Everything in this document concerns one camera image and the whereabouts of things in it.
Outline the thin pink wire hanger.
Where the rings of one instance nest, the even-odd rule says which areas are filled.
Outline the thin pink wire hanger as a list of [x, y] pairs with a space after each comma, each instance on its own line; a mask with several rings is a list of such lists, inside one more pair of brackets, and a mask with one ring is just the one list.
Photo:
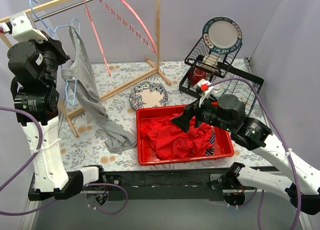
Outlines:
[[99, 49], [100, 49], [100, 52], [101, 52], [101, 56], [102, 56], [102, 58], [103, 58], [103, 61], [104, 61], [105, 66], [106, 66], [108, 75], [109, 75], [109, 77], [111, 77], [111, 72], [110, 72], [110, 69], [109, 69], [109, 66], [108, 66], [108, 62], [107, 62], [107, 59], [106, 59], [106, 57], [105, 57], [105, 53], [104, 53], [104, 50], [103, 50], [103, 47], [102, 47], [100, 38], [99, 38], [99, 36], [98, 36], [96, 27], [95, 27], [95, 25], [94, 25], [93, 19], [92, 19], [92, 17], [91, 17], [91, 14], [90, 14], [90, 11], [89, 11], [87, 2], [86, 2], [86, 0], [83, 0], [83, 1], [84, 1], [84, 6], [85, 6], [85, 11], [86, 11], [86, 13], [87, 13], [87, 17], [88, 17], [88, 19], [89, 19], [89, 21], [90, 21], [90, 24], [91, 24], [93, 33], [94, 33], [94, 35], [95, 35], [96, 41], [97, 41], [97, 43], [98, 43], [98, 46], [99, 46]]

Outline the thick pink plastic hanger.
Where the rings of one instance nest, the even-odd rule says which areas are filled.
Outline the thick pink plastic hanger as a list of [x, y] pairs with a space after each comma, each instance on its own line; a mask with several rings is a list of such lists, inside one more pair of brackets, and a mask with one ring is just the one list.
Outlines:
[[126, 0], [118, 0], [125, 9], [133, 16], [133, 19], [139, 25], [136, 28], [133, 25], [133, 22], [124, 18], [116, 9], [106, 0], [99, 0], [99, 2], [103, 5], [103, 7], [110, 13], [116, 20], [118, 20], [126, 29], [128, 29], [136, 38], [140, 40], [148, 49], [150, 49], [154, 54], [157, 54], [156, 43], [151, 35], [149, 29], [135, 11], [135, 9], [126, 1]]

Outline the red tank top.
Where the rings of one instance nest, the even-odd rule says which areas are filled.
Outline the red tank top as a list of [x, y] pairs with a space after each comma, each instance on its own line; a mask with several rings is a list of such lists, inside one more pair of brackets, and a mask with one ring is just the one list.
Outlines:
[[176, 117], [154, 118], [150, 123], [141, 128], [142, 134], [147, 137], [151, 147], [161, 160], [173, 158], [203, 156], [207, 148], [211, 146], [209, 138], [213, 127], [202, 123], [198, 128], [194, 127], [195, 119], [190, 121], [190, 129], [184, 133], [180, 128], [171, 123]]

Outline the red plastic tray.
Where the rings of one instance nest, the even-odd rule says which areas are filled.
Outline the red plastic tray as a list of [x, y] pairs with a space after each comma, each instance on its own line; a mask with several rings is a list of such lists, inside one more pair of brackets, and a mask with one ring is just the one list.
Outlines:
[[192, 162], [202, 160], [214, 160], [231, 157], [235, 154], [233, 144], [230, 139], [230, 135], [227, 131], [213, 128], [213, 149], [210, 150], [209, 154], [204, 154], [198, 157], [184, 157], [184, 158], [173, 158], [171, 160], [161, 160], [157, 157], [156, 151], [152, 149], [152, 144], [142, 133], [142, 127], [150, 123], [154, 118], [159, 117], [170, 117], [174, 114], [182, 114], [184, 110], [183, 105], [158, 107], [158, 108], [147, 108], [140, 109], [136, 112], [136, 125], [137, 125], [137, 155], [138, 162], [140, 165], [157, 165], [157, 164], [173, 164], [181, 162]]

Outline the blue floral plate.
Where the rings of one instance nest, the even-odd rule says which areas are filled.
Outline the blue floral plate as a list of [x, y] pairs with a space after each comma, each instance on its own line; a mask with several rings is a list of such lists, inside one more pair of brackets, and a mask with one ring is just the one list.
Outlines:
[[145, 82], [133, 88], [129, 102], [133, 109], [164, 107], [168, 103], [168, 93], [162, 84]]

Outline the floral table mat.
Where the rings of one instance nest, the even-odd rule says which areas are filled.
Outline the floral table mat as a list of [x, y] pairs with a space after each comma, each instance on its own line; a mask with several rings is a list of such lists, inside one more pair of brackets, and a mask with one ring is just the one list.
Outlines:
[[[162, 72], [171, 81], [171, 86], [167, 86], [157, 74], [152, 75], [141, 83], [148, 81], [162, 84], [168, 92], [169, 106], [193, 102], [195, 98], [185, 93], [180, 93], [178, 89], [180, 81], [190, 66], [178, 61], [164, 61], [160, 63], [160, 67]], [[150, 69], [150, 66], [146, 62], [111, 64], [109, 67], [111, 77], [109, 77], [104, 64], [93, 64], [92, 68], [99, 95], [102, 95], [145, 73]], [[247, 104], [246, 111], [251, 110], [251, 117], [266, 123], [259, 103], [256, 102], [252, 108], [254, 95], [246, 84], [233, 80], [232, 82], [225, 82], [222, 85], [226, 93], [234, 94]], [[125, 130], [132, 134], [137, 133], [136, 111], [131, 107], [129, 101], [129, 96], [134, 86], [102, 103], [111, 119], [122, 125]], [[59, 129], [59, 137], [61, 138], [59, 142], [60, 152], [64, 168], [67, 171], [77, 170], [87, 165], [102, 165], [106, 171], [229, 168], [233, 162], [243, 163], [250, 167], [271, 166], [262, 157], [255, 155], [252, 151], [246, 150], [233, 141], [234, 155], [232, 157], [198, 162], [142, 166], [138, 163], [137, 148], [127, 150], [120, 155], [110, 153], [105, 145], [107, 135], [87, 112], [71, 117], [71, 120], [79, 134], [78, 138], [74, 135], [70, 124], [65, 118], [61, 121]]]

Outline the grey tank top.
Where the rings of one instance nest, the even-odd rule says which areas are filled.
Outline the grey tank top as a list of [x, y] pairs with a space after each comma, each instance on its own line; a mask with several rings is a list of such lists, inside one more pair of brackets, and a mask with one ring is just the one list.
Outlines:
[[69, 34], [75, 50], [75, 59], [69, 68], [61, 70], [61, 76], [72, 89], [77, 101], [104, 130], [107, 135], [105, 145], [111, 153], [122, 154], [137, 145], [136, 137], [113, 121], [102, 105], [98, 94], [94, 72], [83, 40], [73, 26]]

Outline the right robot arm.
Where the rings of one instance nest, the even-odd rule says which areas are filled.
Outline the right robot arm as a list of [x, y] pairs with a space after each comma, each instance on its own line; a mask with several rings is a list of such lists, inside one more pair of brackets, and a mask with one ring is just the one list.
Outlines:
[[222, 189], [253, 187], [266, 190], [288, 200], [309, 215], [320, 212], [320, 172], [294, 152], [286, 152], [284, 144], [260, 120], [246, 115], [243, 102], [231, 94], [221, 96], [214, 105], [198, 99], [184, 108], [182, 115], [171, 120], [185, 133], [201, 123], [230, 132], [238, 145], [266, 159], [282, 172], [282, 176], [260, 172], [234, 162], [229, 170], [211, 185]]

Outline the green rimmed white plate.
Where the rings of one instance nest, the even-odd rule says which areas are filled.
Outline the green rimmed white plate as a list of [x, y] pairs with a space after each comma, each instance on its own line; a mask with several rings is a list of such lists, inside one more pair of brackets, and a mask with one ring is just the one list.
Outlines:
[[243, 33], [238, 23], [229, 17], [210, 19], [202, 29], [206, 46], [214, 53], [229, 54], [242, 46]]

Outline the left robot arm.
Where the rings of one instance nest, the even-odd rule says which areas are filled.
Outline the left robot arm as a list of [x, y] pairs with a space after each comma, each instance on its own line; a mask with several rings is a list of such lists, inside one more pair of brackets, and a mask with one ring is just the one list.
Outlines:
[[33, 157], [34, 182], [28, 191], [29, 200], [66, 200], [88, 184], [95, 190], [103, 189], [107, 181], [102, 166], [67, 172], [62, 162], [56, 81], [58, 66], [70, 57], [61, 42], [51, 37], [22, 41], [8, 50], [7, 57], [14, 74], [10, 87], [14, 110]]

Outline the blue wire hanger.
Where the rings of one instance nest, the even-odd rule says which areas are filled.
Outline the blue wire hanger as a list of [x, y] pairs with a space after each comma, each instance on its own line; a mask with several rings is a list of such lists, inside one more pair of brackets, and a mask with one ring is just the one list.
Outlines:
[[[57, 26], [54, 30], [51, 30], [49, 28], [49, 26], [36, 14], [34, 7], [32, 5], [32, 2], [38, 3], [36, 0], [29, 0], [29, 6], [30, 9], [33, 13], [33, 15], [45, 26], [45, 28], [48, 30], [49, 34], [50, 34], [50, 40], [49, 42], [51, 44], [53, 44], [54, 49], [58, 52], [58, 65], [63, 65], [64, 63], [62, 63], [62, 60], [64, 60], [65, 62], [68, 61], [70, 58], [67, 56], [67, 54], [65, 53], [65, 51], [63, 50], [62, 44], [60, 41], [58, 41], [57, 39], [55, 39], [54, 34], [56, 33], [58, 28], [64, 28], [64, 27], [71, 27], [70, 24], [67, 25], [59, 25]], [[69, 80], [67, 80], [66, 78], [63, 77], [63, 80], [65, 81], [65, 98], [66, 101], [69, 105], [74, 106], [75, 102], [76, 102], [76, 90], [77, 90], [77, 81], [78, 79], [75, 77], [72, 77], [71, 80], [74, 80], [74, 89], [73, 89], [73, 99], [71, 100], [69, 98]]]

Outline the black base frame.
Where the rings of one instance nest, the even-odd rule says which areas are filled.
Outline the black base frame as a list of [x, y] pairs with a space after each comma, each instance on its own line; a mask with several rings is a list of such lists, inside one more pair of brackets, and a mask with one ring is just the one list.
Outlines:
[[240, 206], [250, 199], [241, 187], [217, 189], [213, 181], [227, 169], [103, 172], [107, 183], [123, 187], [129, 200], [209, 200]]

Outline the cream ceramic cup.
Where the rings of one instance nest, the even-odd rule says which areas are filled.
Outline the cream ceramic cup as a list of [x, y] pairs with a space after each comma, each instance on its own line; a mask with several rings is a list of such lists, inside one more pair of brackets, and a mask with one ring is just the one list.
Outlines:
[[202, 67], [205, 69], [217, 68], [219, 63], [219, 57], [215, 55], [205, 55], [202, 60]]

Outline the blue white small bowl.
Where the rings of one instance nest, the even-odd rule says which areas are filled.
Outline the blue white small bowl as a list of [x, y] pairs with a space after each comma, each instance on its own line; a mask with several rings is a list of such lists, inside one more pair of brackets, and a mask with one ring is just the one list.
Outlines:
[[212, 95], [218, 99], [219, 97], [221, 97], [222, 95], [224, 95], [225, 93], [225, 89], [222, 86], [222, 84], [216, 84], [213, 86], [213, 91], [212, 91]]

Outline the black white striped tank top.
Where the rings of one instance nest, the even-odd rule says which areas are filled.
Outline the black white striped tank top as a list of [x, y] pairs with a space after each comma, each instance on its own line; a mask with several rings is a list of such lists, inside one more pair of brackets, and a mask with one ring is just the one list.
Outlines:
[[215, 150], [214, 149], [214, 143], [215, 143], [215, 140], [216, 140], [216, 134], [215, 134], [214, 129], [212, 129], [211, 137], [208, 140], [208, 142], [211, 144], [211, 146], [206, 149], [205, 156], [211, 156], [211, 155], [214, 154], [214, 150]]

